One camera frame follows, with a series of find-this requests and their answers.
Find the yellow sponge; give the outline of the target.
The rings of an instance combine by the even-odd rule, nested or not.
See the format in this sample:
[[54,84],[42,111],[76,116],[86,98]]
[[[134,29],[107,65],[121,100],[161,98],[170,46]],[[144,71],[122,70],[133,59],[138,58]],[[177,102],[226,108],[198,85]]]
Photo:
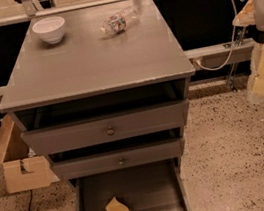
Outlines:
[[113,197],[105,207],[106,211],[129,211],[129,208]]

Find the grey top drawer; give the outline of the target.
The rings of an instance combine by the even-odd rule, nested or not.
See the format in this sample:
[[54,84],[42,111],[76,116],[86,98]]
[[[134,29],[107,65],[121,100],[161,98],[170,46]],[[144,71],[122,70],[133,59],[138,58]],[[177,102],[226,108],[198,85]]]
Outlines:
[[132,110],[70,124],[25,131],[22,139],[38,155],[95,146],[186,125],[187,100]]

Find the grey middle drawer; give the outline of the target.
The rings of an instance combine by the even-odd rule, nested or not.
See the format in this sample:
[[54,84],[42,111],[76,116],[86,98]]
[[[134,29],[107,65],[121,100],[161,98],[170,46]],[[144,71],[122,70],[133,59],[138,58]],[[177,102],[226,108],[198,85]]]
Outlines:
[[124,148],[112,152],[73,158],[52,164],[52,170],[62,180],[86,177],[121,168],[149,164],[181,157],[185,138],[169,139],[153,144]]

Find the grey drawer cabinet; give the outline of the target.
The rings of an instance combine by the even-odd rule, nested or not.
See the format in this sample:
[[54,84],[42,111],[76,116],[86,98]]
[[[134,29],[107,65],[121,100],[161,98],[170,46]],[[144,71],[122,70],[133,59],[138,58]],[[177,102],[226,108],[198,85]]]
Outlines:
[[[0,104],[22,133],[187,100],[194,68],[153,0],[137,0],[140,21],[114,37],[100,28],[122,9],[111,3],[65,15],[57,45],[29,32]],[[40,155],[53,163],[184,138],[185,126]]]

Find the grey open bottom drawer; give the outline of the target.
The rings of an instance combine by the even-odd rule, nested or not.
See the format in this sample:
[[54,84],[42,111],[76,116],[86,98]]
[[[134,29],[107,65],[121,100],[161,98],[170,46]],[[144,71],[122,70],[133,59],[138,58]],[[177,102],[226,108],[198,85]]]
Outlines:
[[174,160],[86,176],[76,182],[76,211],[106,211],[116,197],[129,211],[191,211]]

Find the clear plastic bottle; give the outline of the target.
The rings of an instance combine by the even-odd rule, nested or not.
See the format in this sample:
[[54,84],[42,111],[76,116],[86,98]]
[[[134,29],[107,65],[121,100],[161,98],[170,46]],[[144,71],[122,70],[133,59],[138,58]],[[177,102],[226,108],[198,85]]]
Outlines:
[[105,35],[114,36],[135,25],[139,22],[140,18],[141,12],[139,7],[137,5],[129,6],[107,18],[100,30]]

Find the white ceramic bowl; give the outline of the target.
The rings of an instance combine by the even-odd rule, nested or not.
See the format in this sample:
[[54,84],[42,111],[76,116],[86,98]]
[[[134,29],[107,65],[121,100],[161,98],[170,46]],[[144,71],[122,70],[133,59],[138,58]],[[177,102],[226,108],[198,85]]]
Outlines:
[[32,31],[42,41],[49,44],[56,44],[63,39],[65,35],[65,19],[63,17],[49,17],[34,23]]

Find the cardboard box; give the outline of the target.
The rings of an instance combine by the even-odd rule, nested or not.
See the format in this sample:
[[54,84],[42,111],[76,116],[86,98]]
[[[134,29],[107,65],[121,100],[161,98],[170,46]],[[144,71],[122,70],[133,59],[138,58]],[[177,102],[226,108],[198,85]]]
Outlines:
[[32,155],[9,115],[2,118],[0,125],[0,167],[10,194],[47,187],[59,180],[46,158]]

